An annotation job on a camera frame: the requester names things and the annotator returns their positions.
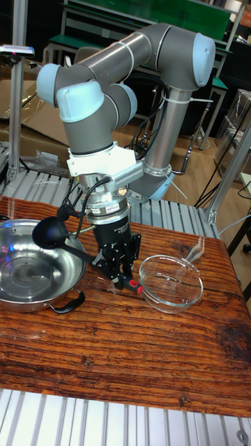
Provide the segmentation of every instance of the metal profile rail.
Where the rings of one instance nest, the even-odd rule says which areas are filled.
[[[0,389],[1,446],[239,446],[249,418]]]
[[[16,179],[6,185],[0,184],[0,193],[5,197],[27,201],[41,201],[59,207],[66,195],[69,180],[49,174],[20,169]],[[204,211],[171,201],[148,200],[130,209],[130,221],[158,228],[193,233],[198,236],[220,238],[216,225],[206,221]]]

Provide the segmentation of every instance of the glass dish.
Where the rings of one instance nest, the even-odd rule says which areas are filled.
[[[139,268],[144,299],[164,313],[180,313],[196,303],[203,293],[199,270],[185,259],[157,255]]]

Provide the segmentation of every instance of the pot handle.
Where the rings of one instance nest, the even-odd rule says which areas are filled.
[[[53,309],[53,311],[57,314],[65,314],[68,312],[71,312],[72,310],[80,307],[80,305],[82,305],[85,301],[85,294],[83,291],[79,292],[79,297],[77,299],[72,299],[70,302],[68,302],[68,304],[66,304],[64,307],[61,308],[55,308],[53,307],[52,304],[50,304],[49,302],[48,305]]]

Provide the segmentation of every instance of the black spoon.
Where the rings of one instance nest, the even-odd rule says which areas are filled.
[[[64,249],[91,265],[95,257],[80,251],[80,249],[68,246],[66,244],[66,238],[69,238],[69,235],[65,224],[59,221],[57,217],[48,217],[41,220],[32,231],[33,241],[40,248]]]

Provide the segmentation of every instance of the stainless steel pot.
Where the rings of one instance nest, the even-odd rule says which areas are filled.
[[[66,313],[84,302],[84,293],[65,307],[54,308],[81,279],[85,262],[63,249],[41,249],[32,240],[36,220],[8,220],[0,223],[0,307],[15,312],[35,312],[48,305]],[[80,241],[67,244],[80,249]]]

